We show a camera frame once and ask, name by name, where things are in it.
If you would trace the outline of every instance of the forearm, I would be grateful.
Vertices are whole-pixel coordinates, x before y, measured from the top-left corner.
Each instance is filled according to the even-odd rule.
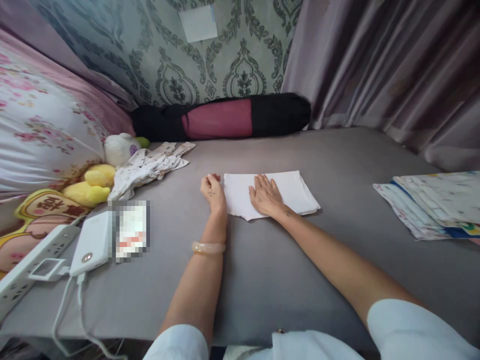
[[[390,276],[287,206],[272,217],[348,300],[365,326],[370,307],[379,300],[400,299],[421,305]]]
[[[224,244],[226,228],[225,211],[210,214],[200,242]],[[173,295],[160,333],[173,325],[189,324],[203,333],[210,347],[222,268],[223,254],[192,255]]]

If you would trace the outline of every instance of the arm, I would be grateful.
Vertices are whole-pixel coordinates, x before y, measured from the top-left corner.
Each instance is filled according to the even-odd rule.
[[[278,221],[295,239],[316,267],[348,300],[365,326],[374,303],[382,299],[405,300],[423,306],[390,276],[325,231],[308,222],[282,203],[272,179],[255,177],[250,200],[260,213]]]
[[[200,191],[210,203],[210,217],[201,243],[224,244],[226,240],[227,203],[219,180],[216,174],[209,174],[201,180]],[[173,295],[160,334],[174,325],[189,324],[202,332],[210,348],[223,261],[223,254],[192,255]]]

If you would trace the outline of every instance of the white plush toy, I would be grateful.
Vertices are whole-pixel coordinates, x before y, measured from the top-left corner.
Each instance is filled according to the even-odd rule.
[[[118,169],[141,148],[140,143],[126,132],[122,132],[120,135],[110,135],[103,143],[105,162]]]

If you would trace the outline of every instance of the purple curtain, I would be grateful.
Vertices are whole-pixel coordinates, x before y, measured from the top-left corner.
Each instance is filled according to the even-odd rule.
[[[303,0],[282,92],[309,129],[375,128],[448,171],[480,169],[480,19],[470,0]]]
[[[133,97],[119,85],[86,67],[28,0],[1,0],[0,27],[96,86],[125,110],[137,107]]]

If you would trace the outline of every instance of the baby clothes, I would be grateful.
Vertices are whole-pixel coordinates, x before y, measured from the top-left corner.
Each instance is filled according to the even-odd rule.
[[[185,142],[174,151],[176,142],[164,142],[153,151],[140,149],[115,173],[113,189],[108,200],[128,200],[134,189],[155,179],[161,180],[168,172],[183,168],[189,161],[181,156],[196,145]]]
[[[400,221],[418,240],[442,240],[452,237],[398,186],[373,184],[375,190],[391,205]]]
[[[299,215],[313,214],[320,209],[309,188],[300,175],[300,172],[277,172],[265,174],[274,179],[280,191],[283,202]],[[225,192],[228,213],[249,221],[266,218],[252,206],[249,196],[249,186],[255,187],[255,174],[224,175],[223,191]]]
[[[393,180],[437,223],[480,235],[480,171],[395,176]]]

